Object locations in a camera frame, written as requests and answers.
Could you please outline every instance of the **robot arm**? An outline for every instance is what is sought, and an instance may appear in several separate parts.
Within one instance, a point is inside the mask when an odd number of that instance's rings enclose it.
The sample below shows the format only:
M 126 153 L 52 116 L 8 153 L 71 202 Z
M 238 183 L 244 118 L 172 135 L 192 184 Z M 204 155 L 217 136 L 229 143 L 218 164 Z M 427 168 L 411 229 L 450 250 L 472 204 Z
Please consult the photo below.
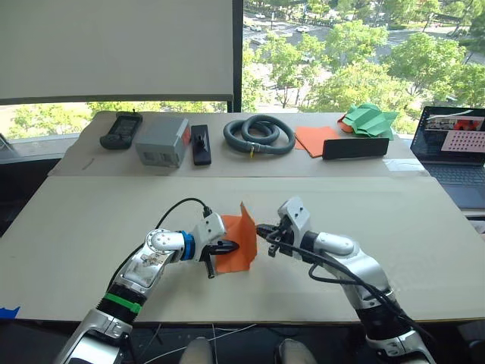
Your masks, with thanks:
M 120 267 L 101 302 L 88 312 L 54 363 L 121 362 L 132 323 L 165 267 L 184 260 L 204 262 L 209 278 L 213 278 L 211 256 L 238 249 L 236 243 L 220 240 L 225 233 L 216 213 L 200 221 L 191 233 L 148 232 L 144 244 Z
M 321 265 L 339 280 L 352 280 L 345 272 L 354 274 L 383 292 L 400 309 L 379 263 L 348 237 L 312 232 L 310 213 L 299 197 L 286 201 L 278 209 L 278 215 L 280 223 L 277 226 L 260 224 L 257 227 L 258 235 L 272 243 L 270 256 L 274 256 L 279 249 L 282 254 Z M 322 256 L 327 264 L 303 252 L 302 255 L 292 247 Z M 435 363 L 419 333 L 395 312 L 391 312 L 389 307 L 384 306 L 375 295 L 360 284 L 342 284 L 342 287 L 365 327 L 369 347 L 379 359 L 385 362 L 394 362 L 396 359 L 404 362 L 412 358 Z

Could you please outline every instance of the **green origami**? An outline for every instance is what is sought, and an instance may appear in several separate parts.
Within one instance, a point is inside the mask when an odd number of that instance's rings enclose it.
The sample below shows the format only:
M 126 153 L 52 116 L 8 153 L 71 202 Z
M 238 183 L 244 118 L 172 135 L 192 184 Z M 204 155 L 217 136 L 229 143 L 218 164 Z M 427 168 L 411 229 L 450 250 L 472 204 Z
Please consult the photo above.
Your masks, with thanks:
M 382 112 L 374 104 L 362 104 L 359 107 L 352 105 L 343 119 L 354 133 L 368 137 L 383 137 L 393 140 L 391 124 L 398 113 L 393 111 Z

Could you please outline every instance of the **green tape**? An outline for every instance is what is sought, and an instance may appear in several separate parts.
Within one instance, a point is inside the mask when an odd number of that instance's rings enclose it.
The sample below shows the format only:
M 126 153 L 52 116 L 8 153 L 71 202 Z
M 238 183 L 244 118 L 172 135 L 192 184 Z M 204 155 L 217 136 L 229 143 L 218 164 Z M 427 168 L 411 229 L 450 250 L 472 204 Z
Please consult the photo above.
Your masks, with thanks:
M 105 294 L 105 299 L 113 301 L 118 305 L 122 305 L 123 307 L 126 307 L 133 313 L 138 313 L 142 310 L 142 307 L 140 306 L 139 303 L 130 302 L 129 300 L 125 300 L 124 298 L 121 298 L 112 293 Z

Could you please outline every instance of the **gray hose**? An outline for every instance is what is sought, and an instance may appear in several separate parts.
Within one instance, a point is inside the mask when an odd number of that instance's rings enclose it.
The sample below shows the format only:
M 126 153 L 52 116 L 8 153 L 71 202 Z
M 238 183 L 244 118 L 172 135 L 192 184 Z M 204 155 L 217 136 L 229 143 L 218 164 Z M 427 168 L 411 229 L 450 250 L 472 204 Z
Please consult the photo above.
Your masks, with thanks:
M 249 129 L 256 129 L 264 136 L 254 136 Z M 285 146 L 271 146 L 270 144 L 280 136 L 280 128 L 288 136 Z M 244 140 L 237 139 L 235 132 L 241 130 Z M 258 152 L 267 154 L 285 154 L 295 146 L 296 138 L 293 130 L 281 120 L 268 115 L 254 115 L 247 120 L 231 121 L 224 127 L 224 138 L 227 144 L 240 152 Z

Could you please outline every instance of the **table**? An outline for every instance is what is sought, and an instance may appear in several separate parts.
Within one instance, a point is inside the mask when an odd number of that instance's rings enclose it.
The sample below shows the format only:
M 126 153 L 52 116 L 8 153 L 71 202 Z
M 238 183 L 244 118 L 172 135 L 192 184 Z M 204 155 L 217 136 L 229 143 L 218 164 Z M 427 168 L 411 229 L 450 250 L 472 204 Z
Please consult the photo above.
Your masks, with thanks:
M 360 242 L 417 320 L 485 317 L 485 244 L 429 177 L 49 177 L 0 240 L 0 307 L 18 318 L 81 320 L 159 216 L 187 196 L 221 214 L 243 201 L 257 223 L 277 221 L 294 195 L 314 231 Z M 190 231 L 186 204 L 164 226 Z M 202 263 L 169 265 L 139 322 L 354 322 L 342 289 L 303 262 L 258 255 L 247 272 L 208 280 Z
M 155 122 L 160 113 L 142 112 L 143 122 L 135 140 Z M 294 149 L 287 155 L 256 155 L 232 150 L 224 141 L 222 130 L 232 120 L 246 119 L 252 114 L 177 114 L 189 119 L 191 125 L 207 124 L 211 141 L 212 164 L 195 166 L 191 150 L 186 151 L 180 168 L 145 166 L 139 160 L 134 147 L 128 150 L 110 151 L 99 145 L 99 137 L 111 128 L 116 113 L 101 111 L 80 134 L 80 138 L 68 149 L 64 158 L 51 171 L 52 176 L 142 176 L 165 175 L 176 177 L 385 177 L 391 175 L 429 175 L 417 161 L 411 150 L 395 136 L 389 144 L 384 158 L 353 159 L 345 161 L 323 161 L 311 158 L 305 150 Z M 342 137 L 350 137 L 336 125 L 342 113 L 298 113 L 271 114 L 287 123 L 292 129 L 297 126 L 331 126 Z M 284 143 L 284 133 L 279 143 Z

